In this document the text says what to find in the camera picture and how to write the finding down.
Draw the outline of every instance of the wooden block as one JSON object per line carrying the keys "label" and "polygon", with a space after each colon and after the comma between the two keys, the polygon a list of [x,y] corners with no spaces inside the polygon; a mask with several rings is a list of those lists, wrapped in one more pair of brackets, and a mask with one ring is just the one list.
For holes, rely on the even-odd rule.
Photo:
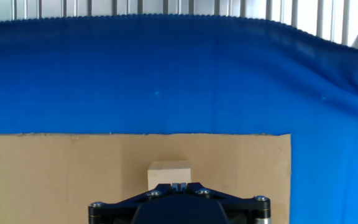
{"label": "wooden block", "polygon": [[149,190],[158,184],[190,183],[189,161],[155,161],[152,162],[147,171]]}

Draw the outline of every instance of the brown cardboard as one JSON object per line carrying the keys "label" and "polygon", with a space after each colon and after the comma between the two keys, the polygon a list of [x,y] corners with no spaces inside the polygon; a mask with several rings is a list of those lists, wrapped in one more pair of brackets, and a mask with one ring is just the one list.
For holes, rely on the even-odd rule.
{"label": "brown cardboard", "polygon": [[87,223],[94,201],[115,203],[147,191],[153,161],[189,160],[205,187],[272,200],[287,224],[290,136],[0,136],[0,224]]}

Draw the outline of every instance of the blue tarp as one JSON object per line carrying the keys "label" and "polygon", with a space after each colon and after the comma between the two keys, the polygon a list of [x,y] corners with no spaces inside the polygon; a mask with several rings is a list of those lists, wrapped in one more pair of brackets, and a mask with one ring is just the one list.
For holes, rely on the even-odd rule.
{"label": "blue tarp", "polygon": [[358,223],[358,50],[275,22],[0,23],[12,133],[290,133],[291,223]]}

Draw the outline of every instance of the bolt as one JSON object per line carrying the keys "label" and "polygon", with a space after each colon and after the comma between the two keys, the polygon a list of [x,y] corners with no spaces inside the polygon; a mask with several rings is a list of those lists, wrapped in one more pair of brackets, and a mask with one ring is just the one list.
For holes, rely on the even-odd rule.
{"label": "bolt", "polygon": [[198,194],[198,195],[206,195],[209,193],[211,193],[211,191],[209,189],[199,189],[196,191],[196,194]]}
{"label": "bolt", "polygon": [[156,196],[160,196],[161,195],[161,191],[159,190],[152,190],[150,192],[146,193],[146,196],[151,196],[151,197],[156,197]]}
{"label": "bolt", "polygon": [[263,196],[263,195],[258,195],[258,196],[255,196],[255,200],[260,201],[260,202],[264,202],[264,201],[267,201],[268,198]]}
{"label": "bolt", "polygon": [[103,202],[93,202],[92,204],[90,204],[89,206],[90,207],[93,207],[93,208],[100,208],[103,206]]}

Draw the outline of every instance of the black mechanical part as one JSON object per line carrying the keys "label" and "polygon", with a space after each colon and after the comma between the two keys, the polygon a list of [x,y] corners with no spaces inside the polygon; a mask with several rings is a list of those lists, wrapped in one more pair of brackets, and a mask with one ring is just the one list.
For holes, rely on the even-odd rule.
{"label": "black mechanical part", "polygon": [[88,216],[89,224],[271,224],[269,198],[241,199],[200,183],[158,184],[119,203],[95,202]]}

